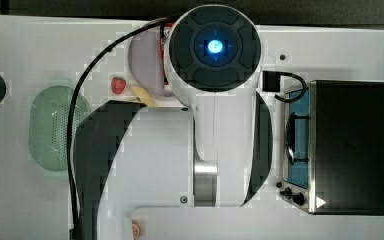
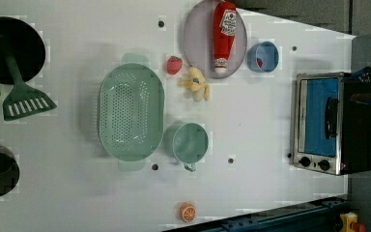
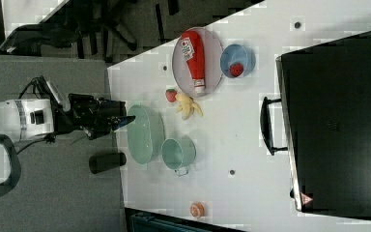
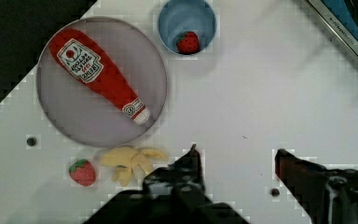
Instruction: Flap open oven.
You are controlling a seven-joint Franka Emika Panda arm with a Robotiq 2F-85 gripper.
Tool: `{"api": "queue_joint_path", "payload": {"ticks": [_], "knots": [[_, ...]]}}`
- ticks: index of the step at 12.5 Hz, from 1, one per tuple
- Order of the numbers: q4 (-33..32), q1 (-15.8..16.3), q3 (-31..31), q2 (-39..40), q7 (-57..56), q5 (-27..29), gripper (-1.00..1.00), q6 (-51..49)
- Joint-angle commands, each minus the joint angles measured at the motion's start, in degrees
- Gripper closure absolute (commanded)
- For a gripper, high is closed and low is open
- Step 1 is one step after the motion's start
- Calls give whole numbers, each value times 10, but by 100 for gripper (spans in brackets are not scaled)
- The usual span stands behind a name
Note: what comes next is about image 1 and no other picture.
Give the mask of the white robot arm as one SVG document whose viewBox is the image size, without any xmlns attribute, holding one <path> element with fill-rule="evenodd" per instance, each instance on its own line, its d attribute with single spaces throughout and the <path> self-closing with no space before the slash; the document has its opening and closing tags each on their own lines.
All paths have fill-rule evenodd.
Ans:
<svg viewBox="0 0 384 240">
<path fill-rule="evenodd" d="M 239 207 L 266 180 L 270 111 L 257 91 L 262 43 L 238 10 L 204 5 L 174 23 L 164 50 L 177 107 L 110 100 L 79 125 L 76 240 L 133 240 L 143 207 Z"/>
</svg>

